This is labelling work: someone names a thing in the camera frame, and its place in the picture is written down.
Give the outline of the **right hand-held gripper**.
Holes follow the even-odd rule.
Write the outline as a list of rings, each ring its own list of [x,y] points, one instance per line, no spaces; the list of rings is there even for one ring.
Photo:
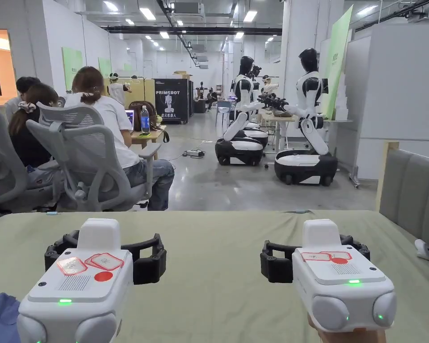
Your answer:
[[[305,221],[302,238],[301,248],[265,241],[260,261],[268,282],[293,283],[321,330],[385,330],[393,325],[395,287],[370,262],[367,245],[339,235],[329,219]]]

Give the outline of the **person's right hand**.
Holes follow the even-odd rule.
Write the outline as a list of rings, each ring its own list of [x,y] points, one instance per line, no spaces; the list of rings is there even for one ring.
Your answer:
[[[309,325],[315,329],[322,343],[386,343],[384,330],[332,333],[325,332],[316,327],[310,315],[307,316]]]

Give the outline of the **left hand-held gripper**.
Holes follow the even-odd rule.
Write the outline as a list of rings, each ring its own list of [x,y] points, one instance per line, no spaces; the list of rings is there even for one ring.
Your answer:
[[[152,249],[149,257],[140,253]],[[115,219],[89,218],[44,254],[45,274],[19,306],[23,343],[111,343],[132,284],[158,283],[166,271],[161,236],[121,246]]]

